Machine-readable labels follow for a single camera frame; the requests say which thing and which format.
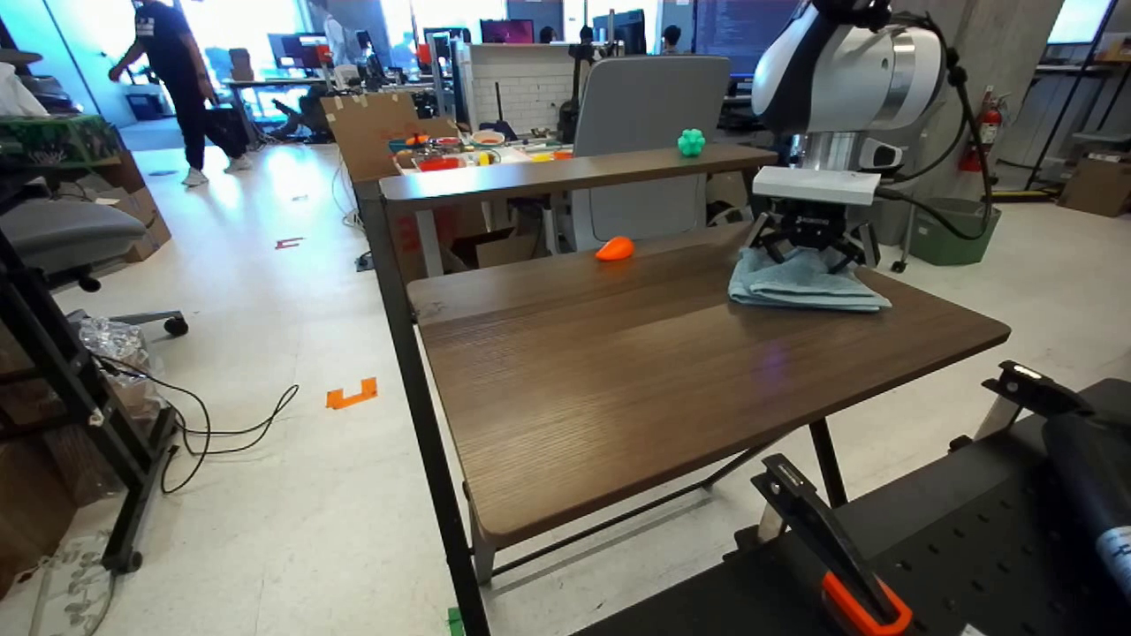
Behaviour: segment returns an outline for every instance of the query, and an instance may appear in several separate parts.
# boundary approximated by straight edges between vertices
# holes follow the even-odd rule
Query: wire on floor
[[[102,365],[102,372],[109,372],[109,373],[149,379],[153,385],[170,387],[170,391],[180,391],[180,394],[189,394],[189,400],[200,403],[201,422],[206,422],[201,431],[200,431],[200,427],[189,427],[185,412],[180,412],[177,405],[170,405],[170,408],[174,408],[174,421],[177,421],[180,444],[185,444],[185,453],[189,453],[194,464],[191,464],[189,475],[180,475],[177,484],[170,484],[170,464],[165,464],[165,466],[164,466],[164,481],[158,481],[164,495],[185,492],[185,486],[201,472],[201,466],[206,466],[210,459],[217,459],[217,454],[250,453],[260,442],[270,438],[270,431],[277,427],[281,412],[282,412],[282,408],[294,403],[294,394],[301,391],[301,385],[288,385],[266,421],[260,421],[260,422],[250,422],[250,427],[239,427],[239,431],[217,431],[211,408],[210,408],[210,403],[206,403],[200,391],[191,391],[191,387],[185,387],[185,385],[174,385],[174,381],[164,381],[164,379],[155,379],[155,373],[147,372],[147,367],[135,367],[135,365],[125,365],[125,360],[115,360],[115,355],[102,355],[102,352],[97,352],[97,348],[92,348],[92,355],[97,355],[97,360]],[[244,442],[244,444],[211,447],[211,438],[240,438],[240,433],[255,433],[255,438]]]

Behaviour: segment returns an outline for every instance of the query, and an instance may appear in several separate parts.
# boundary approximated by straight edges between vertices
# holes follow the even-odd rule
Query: wooden table
[[[482,584],[498,548],[739,453],[714,484],[803,422],[831,453],[826,412],[1009,339],[884,276],[863,276],[884,315],[732,306],[739,239],[724,224],[616,269],[571,255],[409,283]]]
[[[616,150],[616,155],[574,155],[566,163],[506,163],[466,166],[442,173],[383,177],[386,208],[418,213],[426,270],[442,276],[442,249],[436,235],[433,208],[486,196],[539,196],[608,184],[666,181],[685,173],[739,173],[776,163],[776,150],[762,150],[734,142],[714,142],[700,159],[679,159],[677,148]]]

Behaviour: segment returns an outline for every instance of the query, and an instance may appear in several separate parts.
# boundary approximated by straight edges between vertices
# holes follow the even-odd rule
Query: metal stand
[[[379,184],[356,184],[356,204],[361,204],[366,234],[370,244],[370,269],[383,286],[393,348],[395,348],[405,391],[408,391],[408,403],[413,412],[418,447],[420,447],[420,464],[426,464],[427,492],[433,492],[433,512],[439,521],[439,535],[446,545],[446,560],[453,573],[465,627],[466,627],[466,636],[487,636],[491,625],[487,625],[486,601],[482,601],[482,578],[479,578],[471,553],[466,553],[466,525],[465,525],[465,515],[456,505],[453,471],[446,459],[446,444],[442,444],[439,421],[436,421],[433,394],[427,394],[427,381],[426,381],[420,348],[413,339],[418,316],[413,316],[413,302],[408,297],[408,279],[395,260],[395,244],[393,244],[395,224],[393,224],[393,216],[386,216],[379,208],[379,200],[383,200]]]
[[[44,379],[67,405],[67,415],[46,421],[44,427],[32,422],[32,431],[46,431],[57,422],[83,422],[92,444],[115,466],[115,472],[128,484],[128,500],[109,532],[102,565],[115,573],[135,573],[141,565],[135,535],[140,535],[149,495],[170,454],[174,408],[164,408],[153,433],[140,438],[140,427],[128,421],[102,372],[87,352],[65,310],[46,294],[46,283],[19,260],[15,248],[5,235],[0,235],[0,316],[12,329],[12,335],[25,346],[29,360],[35,365],[35,372],[12,373],[0,381]]]
[[[816,459],[821,459],[821,475],[824,475],[824,486],[826,486],[826,500],[831,500],[831,507],[842,507],[842,505],[850,505],[850,495],[844,495],[844,481],[842,481],[842,466],[838,466],[838,447],[833,447],[833,442],[831,442],[831,433],[826,433],[826,421],[815,421],[815,422],[810,422],[810,433],[815,433],[815,447],[816,447]],[[530,553],[524,553],[524,557],[515,557],[515,560],[506,560],[506,565],[498,565],[498,567],[491,567],[491,565],[494,565],[494,550],[491,550],[491,548],[482,548],[482,532],[479,532],[479,578],[482,578],[486,587],[491,587],[491,575],[501,575],[501,573],[508,573],[508,567],[519,567],[519,565],[528,565],[528,560],[539,560],[539,557],[545,557],[545,553],[552,553],[552,550],[564,550],[564,548],[571,548],[571,545],[575,545],[575,540],[583,540],[583,535],[605,532],[605,530],[613,530],[613,525],[618,525],[618,521],[625,521],[625,518],[637,518],[637,515],[645,515],[645,512],[650,512],[650,507],[659,507],[659,505],[670,505],[670,500],[677,500],[677,497],[681,497],[681,495],[712,492],[720,475],[734,472],[734,471],[739,471],[742,464],[749,464],[758,453],[764,453],[764,444],[753,444],[753,447],[739,453],[734,459],[730,459],[724,466],[718,466],[714,472],[706,472],[706,475],[697,481],[697,484],[685,484],[685,486],[679,486],[679,492],[670,492],[670,495],[661,495],[661,497],[653,497],[653,500],[648,500],[648,505],[637,505],[637,507],[631,507],[631,512],[621,512],[621,515],[613,515],[613,518],[605,518],[605,521],[598,521],[598,525],[587,525],[587,530],[580,530],[580,532],[571,532],[571,535],[564,535],[564,540],[557,540],[557,545],[547,545],[547,548],[542,548],[542,550],[530,550]]]

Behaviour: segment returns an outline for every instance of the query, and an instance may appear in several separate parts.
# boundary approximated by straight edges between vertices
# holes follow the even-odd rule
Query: black cable
[[[935,204],[905,194],[905,191],[879,191],[879,196],[890,196],[890,200],[909,200],[917,204],[921,213],[928,213],[931,217],[936,217],[949,234],[954,234],[960,239],[983,239],[989,234],[989,204],[993,204],[993,177],[989,177],[989,159],[988,159],[988,142],[983,142],[983,129],[980,129],[980,118],[975,118],[975,109],[969,103],[969,93],[967,93],[967,67],[961,67],[961,56],[960,48],[952,48],[945,28],[928,12],[923,25],[942,37],[945,53],[949,53],[949,81],[954,85],[960,93],[960,104],[961,104],[961,118],[967,118],[967,129],[972,134],[972,143],[980,150],[980,173],[983,173],[983,224],[980,234],[967,234],[960,230],[945,213],[936,213]]]
[[[102,633],[102,625],[105,625],[105,619],[109,619],[109,608],[115,608],[115,595],[118,595],[118,575],[120,575],[120,573],[109,573],[105,603],[102,603],[97,625],[92,625],[87,636],[99,636],[99,633]]]
[[[210,408],[210,403],[206,403],[200,391],[191,391],[191,387],[185,387],[185,385],[174,385],[174,381],[164,381],[164,379],[155,379],[155,373],[147,372],[147,367],[135,367],[135,365],[125,365],[125,360],[115,360],[115,355],[102,355],[102,352],[97,352],[97,348],[89,348],[89,352],[92,352],[105,372],[115,372],[115,373],[149,379],[153,385],[164,385],[164,387],[180,391],[180,394],[189,394],[189,400],[200,403],[201,421],[206,421],[206,431],[191,431],[189,421],[185,421],[185,412],[180,412],[177,405],[170,405],[174,415],[177,415],[180,444],[185,444],[189,454],[194,454],[194,466],[189,471],[189,475],[185,475],[180,484],[170,486],[170,464],[165,464],[165,466],[164,466],[164,481],[158,481],[164,495],[185,492],[185,486],[201,472],[206,459],[211,459],[211,454],[239,454],[239,453],[255,447],[255,444],[277,427],[277,415],[281,415],[281,412],[294,403],[294,394],[301,391],[301,385],[288,385],[266,421],[260,421],[260,422],[250,422],[250,427],[239,427],[239,431],[217,431],[217,427],[211,427],[211,408]],[[244,444],[233,444],[233,447],[211,447],[211,438],[217,438],[217,433],[233,433],[233,438],[239,438],[239,433],[255,433],[255,438],[244,442]]]

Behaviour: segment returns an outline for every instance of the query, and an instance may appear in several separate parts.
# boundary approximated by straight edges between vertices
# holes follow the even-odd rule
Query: orange object on floor
[[[348,408],[348,405],[374,400],[374,394],[379,394],[379,379],[361,379],[361,387],[352,394],[342,387],[326,391],[326,408]]]
[[[625,234],[616,234],[598,248],[594,256],[613,263],[613,260],[633,260],[633,255],[637,255],[637,239],[631,239]]]

